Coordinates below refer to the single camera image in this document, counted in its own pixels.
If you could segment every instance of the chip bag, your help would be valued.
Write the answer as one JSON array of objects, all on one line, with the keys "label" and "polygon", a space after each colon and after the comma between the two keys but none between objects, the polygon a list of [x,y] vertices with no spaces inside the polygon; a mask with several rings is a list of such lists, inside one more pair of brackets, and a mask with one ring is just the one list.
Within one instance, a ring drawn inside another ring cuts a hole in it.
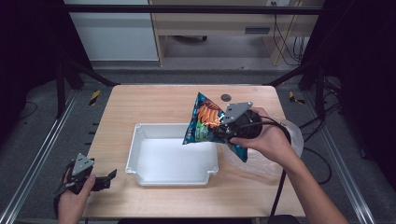
[{"label": "chip bag", "polygon": [[217,135],[224,111],[210,99],[198,92],[192,110],[191,122],[186,131],[183,145],[199,142],[226,144],[243,162],[248,160],[248,149],[230,143],[229,139]]}]

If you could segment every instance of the white cabinet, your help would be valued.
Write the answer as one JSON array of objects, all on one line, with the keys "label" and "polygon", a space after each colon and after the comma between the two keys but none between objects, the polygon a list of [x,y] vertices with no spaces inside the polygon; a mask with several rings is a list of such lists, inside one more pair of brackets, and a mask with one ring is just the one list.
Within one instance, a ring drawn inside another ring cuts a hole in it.
[{"label": "white cabinet", "polygon": [[[64,0],[65,4],[147,5],[147,0]],[[158,61],[149,13],[70,13],[91,61]]]}]

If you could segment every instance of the gray floor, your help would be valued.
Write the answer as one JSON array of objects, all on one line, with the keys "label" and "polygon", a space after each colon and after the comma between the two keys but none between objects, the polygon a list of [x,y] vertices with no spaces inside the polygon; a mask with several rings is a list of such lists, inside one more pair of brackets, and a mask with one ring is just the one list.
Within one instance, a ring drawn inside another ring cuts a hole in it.
[{"label": "gray floor", "polygon": [[[190,38],[170,38],[166,51],[165,64],[160,67],[153,63],[109,63],[97,64],[97,71],[104,77],[121,83],[190,83],[190,84],[255,84],[268,83],[287,73],[292,67],[284,63],[273,67],[264,50],[261,40],[256,37],[209,37],[206,42]],[[279,99],[287,118],[301,125],[314,117],[309,105],[299,105],[289,100],[289,92],[296,98],[304,99],[311,91],[299,92],[296,88],[298,77],[277,88]],[[86,154],[89,143],[94,138],[97,125],[106,106],[111,88],[84,77],[86,82],[82,91],[77,91],[74,104],[65,125],[45,160],[32,189],[27,195],[17,220],[28,223],[50,223],[54,220],[52,212],[52,192],[56,189],[64,166],[81,152]],[[37,105],[37,110],[28,118],[20,119],[13,134],[0,150],[0,208],[5,209],[22,182],[35,155],[43,144],[47,133],[55,121],[56,86],[50,82],[32,90],[28,101]],[[88,105],[95,90],[101,94],[94,106]],[[67,91],[70,95],[76,91]],[[329,96],[327,107],[337,99]],[[35,105],[27,104],[21,116],[35,110]],[[382,176],[374,161],[361,158],[359,145],[355,141],[345,118],[337,111],[326,119],[326,127],[333,141],[342,153],[347,167],[353,175],[364,200],[367,202],[375,223],[396,223],[396,192]],[[315,128],[303,129],[310,133]],[[307,147],[320,153],[332,165],[332,179],[323,185],[325,191],[345,214],[351,223],[359,223],[347,192],[329,156],[329,148],[320,133],[306,143]],[[317,180],[327,177],[328,170],[322,160],[310,152],[304,152],[304,162]],[[100,220],[114,223],[114,220]]]}]

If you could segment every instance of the wooden table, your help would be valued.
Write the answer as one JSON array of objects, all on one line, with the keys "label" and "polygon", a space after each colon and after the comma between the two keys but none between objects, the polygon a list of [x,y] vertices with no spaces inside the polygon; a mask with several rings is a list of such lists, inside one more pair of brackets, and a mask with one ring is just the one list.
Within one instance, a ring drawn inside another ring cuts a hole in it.
[{"label": "wooden table", "polygon": [[[219,150],[219,172],[200,187],[142,187],[125,173],[136,123],[188,123],[198,91],[225,109],[229,103],[251,101],[272,116],[284,118],[273,87],[120,85],[113,89],[88,154],[93,172],[118,169],[111,188],[91,194],[84,217],[268,217],[279,176],[242,172]],[[287,179],[277,214],[303,217],[304,211]]]}]

